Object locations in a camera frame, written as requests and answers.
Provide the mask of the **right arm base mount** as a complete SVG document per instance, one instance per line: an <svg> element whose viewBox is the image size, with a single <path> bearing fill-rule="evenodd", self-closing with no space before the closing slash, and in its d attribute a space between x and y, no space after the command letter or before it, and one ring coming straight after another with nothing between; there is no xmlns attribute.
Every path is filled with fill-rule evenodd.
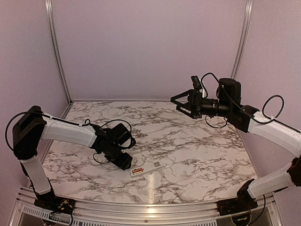
<svg viewBox="0 0 301 226"><path fill-rule="evenodd" d="M217 202L217 210L221 216L236 214L257 207L257 202L249 194L238 194L236 198Z"/></svg>

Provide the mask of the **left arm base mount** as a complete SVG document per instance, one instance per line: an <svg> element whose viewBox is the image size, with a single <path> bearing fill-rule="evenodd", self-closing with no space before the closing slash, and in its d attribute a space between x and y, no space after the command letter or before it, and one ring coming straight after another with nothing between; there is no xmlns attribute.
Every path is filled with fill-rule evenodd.
<svg viewBox="0 0 301 226"><path fill-rule="evenodd" d="M42 195L36 198L34 205L43 209L50 210L52 213L72 214L75 200L56 195Z"/></svg>

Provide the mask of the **white remote control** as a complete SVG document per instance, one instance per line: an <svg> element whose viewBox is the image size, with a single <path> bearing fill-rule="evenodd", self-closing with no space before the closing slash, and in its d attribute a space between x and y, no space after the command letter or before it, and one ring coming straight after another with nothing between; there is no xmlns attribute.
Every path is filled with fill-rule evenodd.
<svg viewBox="0 0 301 226"><path fill-rule="evenodd" d="M163 164L160 161L157 162L152 162L152 163L146 163L140 167L135 167L133 169L129 170L129 174L132 178L142 176L151 172L154 172L156 170L160 170L163 167ZM143 168L143 172L137 175L133 175L132 170L138 169L138 168Z"/></svg>

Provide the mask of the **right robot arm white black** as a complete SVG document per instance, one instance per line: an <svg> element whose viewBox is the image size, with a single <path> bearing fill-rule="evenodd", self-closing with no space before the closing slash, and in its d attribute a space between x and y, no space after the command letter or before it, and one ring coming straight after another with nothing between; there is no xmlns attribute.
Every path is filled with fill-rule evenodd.
<svg viewBox="0 0 301 226"><path fill-rule="evenodd" d="M193 88L171 97L176 109L185 115L198 119L204 116L223 117L236 129L260 136L286 149L294 159L285 167L262 178L246 182L237 192L233 207L243 211L257 197L270 192L281 191L289 186L301 185L301 132L276 118L267 116L259 109L241 104L241 84L221 78L218 82L216 99L207 97L203 80L192 76Z"/></svg>

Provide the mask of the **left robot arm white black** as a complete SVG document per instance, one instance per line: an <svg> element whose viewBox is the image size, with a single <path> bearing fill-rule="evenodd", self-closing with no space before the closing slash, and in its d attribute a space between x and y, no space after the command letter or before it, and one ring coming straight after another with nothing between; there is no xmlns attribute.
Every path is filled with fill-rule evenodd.
<svg viewBox="0 0 301 226"><path fill-rule="evenodd" d="M55 140L89 147L122 170L131 167L132 157L126 153L136 144L127 129L119 123L112 129L92 124L83 124L56 118L42 112L34 105L28 111L16 114L19 118L12 128L12 144L7 144L20 161L25 175L30 179L38 200L54 210L59 206L59 198L48 180L38 158L37 147L41 140Z"/></svg>

